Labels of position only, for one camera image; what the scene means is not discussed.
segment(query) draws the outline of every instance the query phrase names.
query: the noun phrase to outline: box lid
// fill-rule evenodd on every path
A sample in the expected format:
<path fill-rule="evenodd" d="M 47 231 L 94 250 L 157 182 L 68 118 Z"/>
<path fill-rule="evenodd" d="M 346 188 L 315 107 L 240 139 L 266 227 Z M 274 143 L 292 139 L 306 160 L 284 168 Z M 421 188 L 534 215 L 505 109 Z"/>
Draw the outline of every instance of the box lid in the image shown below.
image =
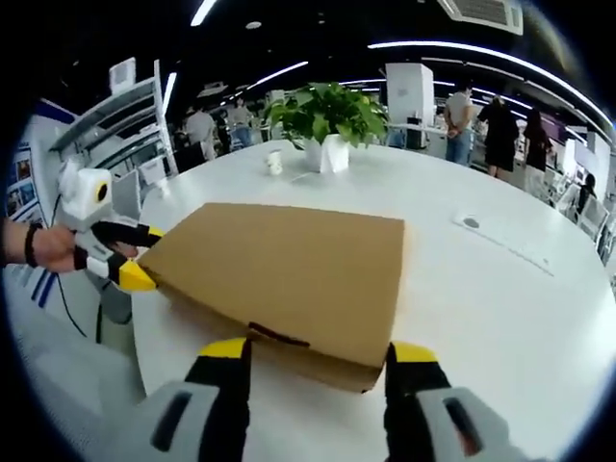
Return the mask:
<path fill-rule="evenodd" d="M 403 238 L 399 219 L 209 203 L 140 264 L 162 286 L 267 337 L 380 368 Z"/>

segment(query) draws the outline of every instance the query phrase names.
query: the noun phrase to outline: man in white shirt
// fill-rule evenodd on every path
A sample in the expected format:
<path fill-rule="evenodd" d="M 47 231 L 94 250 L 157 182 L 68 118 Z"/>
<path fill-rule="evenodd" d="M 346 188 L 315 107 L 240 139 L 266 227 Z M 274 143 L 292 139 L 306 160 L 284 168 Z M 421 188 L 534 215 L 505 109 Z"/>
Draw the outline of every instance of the man in white shirt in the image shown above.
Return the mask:
<path fill-rule="evenodd" d="M 200 143 L 203 156 L 208 161 L 213 161 L 216 158 L 216 151 L 214 150 L 216 124 L 212 116 L 201 108 L 195 111 L 193 107 L 189 108 L 189 114 L 185 123 L 185 131 L 191 144 Z"/>
<path fill-rule="evenodd" d="M 448 126 L 447 153 L 445 158 L 462 166 L 471 160 L 471 119 L 473 103 L 470 82 L 458 84 L 457 92 L 449 97 L 445 106 L 445 122 Z"/>

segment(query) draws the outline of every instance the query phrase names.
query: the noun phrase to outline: green plant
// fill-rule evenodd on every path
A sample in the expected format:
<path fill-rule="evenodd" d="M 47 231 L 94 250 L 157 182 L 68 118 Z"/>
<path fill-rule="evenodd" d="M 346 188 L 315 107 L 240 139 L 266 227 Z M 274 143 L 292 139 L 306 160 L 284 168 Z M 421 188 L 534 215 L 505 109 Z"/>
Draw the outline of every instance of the green plant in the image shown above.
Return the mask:
<path fill-rule="evenodd" d="M 372 135 L 384 137 L 388 117 L 383 107 L 361 91 L 353 91 L 337 83 L 310 84 L 297 90 L 286 102 L 276 100 L 265 116 L 271 126 L 282 122 L 287 140 L 314 138 L 322 144 L 330 134 L 357 147 L 370 142 Z"/>

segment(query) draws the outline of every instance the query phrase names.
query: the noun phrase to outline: potted plant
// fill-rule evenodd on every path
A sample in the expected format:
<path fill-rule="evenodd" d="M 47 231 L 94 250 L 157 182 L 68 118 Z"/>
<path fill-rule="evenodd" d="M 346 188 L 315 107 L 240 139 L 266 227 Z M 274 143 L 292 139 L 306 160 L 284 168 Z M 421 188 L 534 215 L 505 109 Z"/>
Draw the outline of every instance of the potted plant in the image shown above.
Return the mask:
<path fill-rule="evenodd" d="M 285 138 L 306 151 L 310 169 L 318 172 L 348 168 L 349 147 L 385 136 L 387 123 L 380 104 L 337 83 L 310 84 L 287 101 L 276 100 L 266 118 L 271 126 L 282 123 Z"/>

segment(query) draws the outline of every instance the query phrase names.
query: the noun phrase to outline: white flower pot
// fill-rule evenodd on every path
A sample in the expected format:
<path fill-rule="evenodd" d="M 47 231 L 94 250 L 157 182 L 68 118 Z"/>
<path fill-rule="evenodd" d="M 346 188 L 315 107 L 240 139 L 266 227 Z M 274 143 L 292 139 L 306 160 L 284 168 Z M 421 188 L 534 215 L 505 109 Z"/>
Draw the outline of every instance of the white flower pot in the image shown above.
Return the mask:
<path fill-rule="evenodd" d="M 318 173 L 346 170 L 349 148 L 350 143 L 340 135 L 327 135 L 322 145 L 314 138 L 304 143 L 308 167 Z"/>

